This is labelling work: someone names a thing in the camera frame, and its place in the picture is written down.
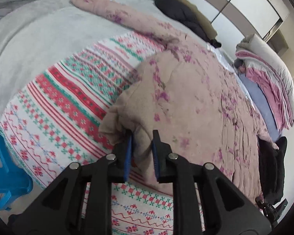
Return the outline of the olive green jacket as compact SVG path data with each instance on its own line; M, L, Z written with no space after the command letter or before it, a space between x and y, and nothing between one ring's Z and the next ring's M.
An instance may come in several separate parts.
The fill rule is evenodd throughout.
M217 32L213 28L210 21L198 10L198 8L190 3L188 0L177 0L179 2L182 2L184 5L186 5L196 16L199 24L203 28L204 32L206 33L207 37L209 39L215 39L217 36Z

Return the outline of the blue plastic stool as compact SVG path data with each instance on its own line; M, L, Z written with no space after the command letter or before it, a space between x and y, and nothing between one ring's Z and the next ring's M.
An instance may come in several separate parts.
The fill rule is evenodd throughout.
M0 135L0 211L8 210L13 201L29 194L33 189L32 178L13 162Z

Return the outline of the white brown sliding wardrobe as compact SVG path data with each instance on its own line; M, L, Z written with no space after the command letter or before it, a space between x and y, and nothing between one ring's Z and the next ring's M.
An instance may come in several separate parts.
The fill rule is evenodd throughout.
M257 34L268 41L289 15L284 0L188 0L210 21L223 51L235 57L236 45Z

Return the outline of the grey bed sheet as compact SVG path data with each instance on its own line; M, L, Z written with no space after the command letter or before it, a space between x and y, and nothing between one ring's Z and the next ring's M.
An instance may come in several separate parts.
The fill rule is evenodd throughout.
M54 63L130 28L76 8L36 0L0 20L0 118L10 99Z

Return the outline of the red green patterned blanket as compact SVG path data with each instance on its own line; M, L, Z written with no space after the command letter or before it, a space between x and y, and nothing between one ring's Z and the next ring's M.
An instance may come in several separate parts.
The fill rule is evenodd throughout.
M45 189L70 163L90 164L113 147L98 132L107 110L136 81L136 68L163 46L136 32L98 41L55 63L7 104L0 134ZM173 198L153 190L132 164L112 185L113 234L172 234Z

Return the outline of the pink floral padded garment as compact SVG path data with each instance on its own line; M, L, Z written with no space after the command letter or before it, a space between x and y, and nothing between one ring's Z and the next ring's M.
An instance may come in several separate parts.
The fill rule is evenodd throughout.
M112 0L72 0L87 12L134 29L164 47L137 68L139 79L109 108L99 130L111 144L126 129L135 138L134 162L144 182L167 194L155 178L152 132L191 163L213 163L251 201L262 194L258 140L273 146L260 114L232 72L213 52L169 23Z

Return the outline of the folded blue blanket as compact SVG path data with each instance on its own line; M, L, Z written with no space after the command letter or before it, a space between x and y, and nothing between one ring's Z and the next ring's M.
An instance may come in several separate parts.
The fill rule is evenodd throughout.
M280 133L277 129L275 118L268 104L266 96L263 94L257 83L249 80L245 74L239 74L238 77L246 87L253 103L256 105L260 114L262 115L270 137L273 141L277 141L277 139L280 138Z

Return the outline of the black puffer jacket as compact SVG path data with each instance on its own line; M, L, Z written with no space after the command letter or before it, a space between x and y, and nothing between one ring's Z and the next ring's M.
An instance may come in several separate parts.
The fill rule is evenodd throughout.
M169 18L185 25L214 48L221 47L221 43L208 37L202 25L200 25L195 13L182 2L178 0L155 0L155 6Z

